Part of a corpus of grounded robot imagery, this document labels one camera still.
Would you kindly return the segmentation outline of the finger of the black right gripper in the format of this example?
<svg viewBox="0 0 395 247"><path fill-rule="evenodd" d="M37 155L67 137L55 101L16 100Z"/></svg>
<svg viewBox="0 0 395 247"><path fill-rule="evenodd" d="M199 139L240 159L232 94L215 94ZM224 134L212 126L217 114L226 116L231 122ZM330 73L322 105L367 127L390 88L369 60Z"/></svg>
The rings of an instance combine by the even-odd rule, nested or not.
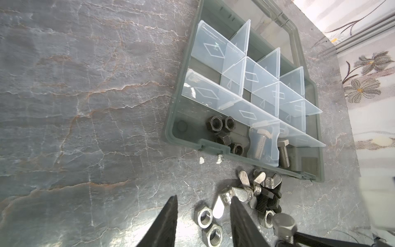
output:
<svg viewBox="0 0 395 247"><path fill-rule="evenodd" d="M289 239L280 238L276 243L276 247L300 247L300 245L308 247L368 247L368 245L315 237L300 232L295 232L293 237Z"/></svg>

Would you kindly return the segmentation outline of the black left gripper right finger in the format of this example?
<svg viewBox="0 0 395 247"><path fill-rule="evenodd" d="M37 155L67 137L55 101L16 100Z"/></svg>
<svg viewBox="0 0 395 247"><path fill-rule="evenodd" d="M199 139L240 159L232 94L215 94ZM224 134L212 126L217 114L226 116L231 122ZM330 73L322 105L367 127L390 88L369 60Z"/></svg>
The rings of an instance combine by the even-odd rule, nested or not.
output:
<svg viewBox="0 0 395 247"><path fill-rule="evenodd" d="M234 196L230 205L234 247L269 247L240 200Z"/></svg>

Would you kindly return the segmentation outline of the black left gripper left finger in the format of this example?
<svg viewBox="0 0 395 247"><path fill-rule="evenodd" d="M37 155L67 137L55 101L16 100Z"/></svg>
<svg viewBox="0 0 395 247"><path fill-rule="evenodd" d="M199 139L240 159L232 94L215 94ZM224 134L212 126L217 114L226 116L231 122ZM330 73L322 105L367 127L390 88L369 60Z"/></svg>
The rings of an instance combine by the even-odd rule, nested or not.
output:
<svg viewBox="0 0 395 247"><path fill-rule="evenodd" d="M173 247L177 231L178 198L171 196L138 247Z"/></svg>

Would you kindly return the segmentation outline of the silver hex bolt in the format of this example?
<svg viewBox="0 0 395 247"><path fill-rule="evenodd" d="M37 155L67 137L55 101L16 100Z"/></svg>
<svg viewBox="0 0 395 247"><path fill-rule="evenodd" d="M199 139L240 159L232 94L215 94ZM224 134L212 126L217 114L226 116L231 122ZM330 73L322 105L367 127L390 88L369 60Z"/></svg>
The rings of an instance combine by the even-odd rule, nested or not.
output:
<svg viewBox="0 0 395 247"><path fill-rule="evenodd" d="M265 129L251 129L249 158L260 161L265 154L265 144L272 135Z"/></svg>
<svg viewBox="0 0 395 247"><path fill-rule="evenodd" d="M294 244L294 234L297 232L297 225L294 218L285 213L278 213L273 216L274 234L280 241Z"/></svg>
<svg viewBox="0 0 395 247"><path fill-rule="evenodd" d="M277 146L279 150L279 165L282 168L290 168L290 160L287 150L288 145L289 145L289 140L279 140L277 142Z"/></svg>

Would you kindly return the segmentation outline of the silver wing nut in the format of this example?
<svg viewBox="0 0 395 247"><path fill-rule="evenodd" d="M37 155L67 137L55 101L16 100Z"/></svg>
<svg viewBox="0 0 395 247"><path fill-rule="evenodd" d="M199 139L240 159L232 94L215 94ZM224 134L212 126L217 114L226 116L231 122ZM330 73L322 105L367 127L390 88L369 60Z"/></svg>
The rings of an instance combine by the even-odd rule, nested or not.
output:
<svg viewBox="0 0 395 247"><path fill-rule="evenodd" d="M282 183L282 177L280 174L274 174L273 176L267 176L261 185L268 189L275 189Z"/></svg>
<svg viewBox="0 0 395 247"><path fill-rule="evenodd" d="M233 197L239 199L240 202L250 202L254 196L254 192L250 187L232 187L228 186L219 192L218 197L214 203L213 216L216 219L220 219L226 206L231 205Z"/></svg>
<svg viewBox="0 0 395 247"><path fill-rule="evenodd" d="M246 171L242 170L239 172L238 177L241 181L242 186L245 189L251 189L253 191L254 196L258 196L262 192L262 183L266 179L266 173L261 171L258 172L257 175L250 180Z"/></svg>

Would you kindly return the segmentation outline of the black hex nut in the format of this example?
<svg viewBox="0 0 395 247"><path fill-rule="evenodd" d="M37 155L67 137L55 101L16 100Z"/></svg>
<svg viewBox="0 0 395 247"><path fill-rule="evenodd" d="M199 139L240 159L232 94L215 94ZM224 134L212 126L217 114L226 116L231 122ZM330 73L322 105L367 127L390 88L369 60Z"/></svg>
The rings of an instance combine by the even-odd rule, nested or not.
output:
<svg viewBox="0 0 395 247"><path fill-rule="evenodd" d="M231 116L223 118L222 121L223 121L223 128L222 128L223 131L229 133L235 130L236 122Z"/></svg>
<svg viewBox="0 0 395 247"><path fill-rule="evenodd" d="M219 132L215 136L215 142L224 146L230 146L231 145L230 134L227 132Z"/></svg>
<svg viewBox="0 0 395 247"><path fill-rule="evenodd" d="M235 155L243 156L244 146L240 143L232 143L230 145L230 152Z"/></svg>
<svg viewBox="0 0 395 247"><path fill-rule="evenodd" d="M206 127L209 132L212 133L218 133L222 130L223 128L223 122L221 117L219 116L211 116L207 121L206 121Z"/></svg>

